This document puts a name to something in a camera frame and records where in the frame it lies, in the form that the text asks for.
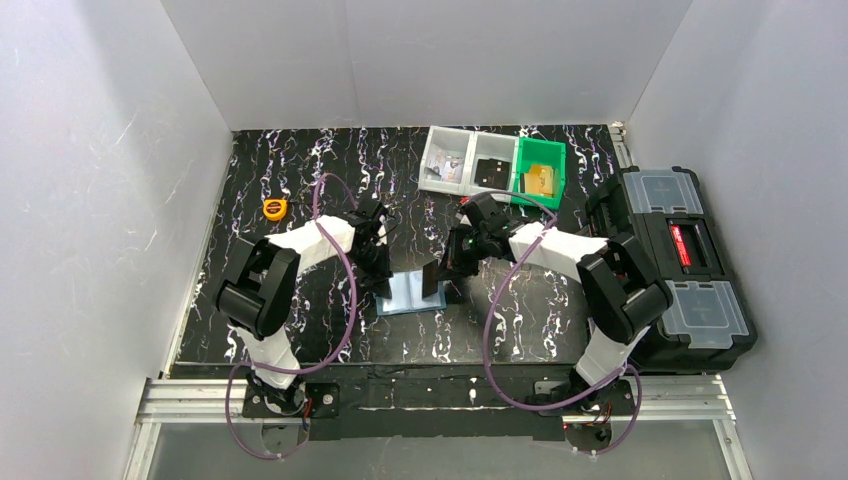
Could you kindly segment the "blue card holder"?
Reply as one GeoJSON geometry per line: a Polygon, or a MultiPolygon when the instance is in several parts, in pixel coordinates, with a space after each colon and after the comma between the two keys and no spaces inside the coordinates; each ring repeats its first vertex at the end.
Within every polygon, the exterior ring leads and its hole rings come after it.
{"type": "Polygon", "coordinates": [[[394,274],[388,281],[391,297],[375,296],[377,315],[393,316],[445,309],[447,300],[444,285],[439,284],[434,294],[424,297],[423,283],[421,269],[394,274]]]}

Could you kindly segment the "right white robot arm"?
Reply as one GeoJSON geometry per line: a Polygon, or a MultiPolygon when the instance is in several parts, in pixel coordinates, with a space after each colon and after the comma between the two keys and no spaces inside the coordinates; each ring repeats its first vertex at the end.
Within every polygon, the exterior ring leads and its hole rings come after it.
{"type": "Polygon", "coordinates": [[[557,217],[542,210],[541,223],[511,216],[492,191],[473,194],[460,206],[443,253],[423,268],[423,296],[446,282],[475,276],[486,259],[508,261],[508,279],[525,265],[539,266],[577,281],[594,329],[570,372],[582,397],[626,371],[628,360],[651,325],[673,304],[654,260],[632,234],[588,237],[557,229],[557,217]]]}

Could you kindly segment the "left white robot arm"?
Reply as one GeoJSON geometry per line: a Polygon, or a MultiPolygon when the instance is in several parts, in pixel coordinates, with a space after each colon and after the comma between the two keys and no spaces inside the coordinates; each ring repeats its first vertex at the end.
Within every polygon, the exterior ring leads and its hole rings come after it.
{"type": "Polygon", "coordinates": [[[214,297],[214,305],[262,367],[256,376],[280,392],[302,374],[283,324],[304,271],[337,257],[358,269],[350,282],[390,297],[390,252],[386,239],[389,210],[365,199],[352,210],[323,215],[281,234],[237,240],[214,297]]]}

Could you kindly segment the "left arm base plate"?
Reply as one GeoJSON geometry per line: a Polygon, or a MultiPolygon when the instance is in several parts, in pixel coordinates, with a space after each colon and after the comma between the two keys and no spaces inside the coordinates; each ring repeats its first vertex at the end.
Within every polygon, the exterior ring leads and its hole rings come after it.
{"type": "Polygon", "coordinates": [[[339,412],[340,386],[296,380],[286,390],[251,381],[241,410],[244,418],[335,418],[339,412]]]}

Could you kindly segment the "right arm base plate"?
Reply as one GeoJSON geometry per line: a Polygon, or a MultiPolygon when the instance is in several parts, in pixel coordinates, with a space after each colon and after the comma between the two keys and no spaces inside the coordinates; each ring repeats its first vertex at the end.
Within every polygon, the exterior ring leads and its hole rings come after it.
{"type": "Polygon", "coordinates": [[[641,410],[640,394],[639,387],[618,379],[567,406],[535,414],[561,420],[573,450],[599,455],[617,447],[632,431],[641,410]]]}

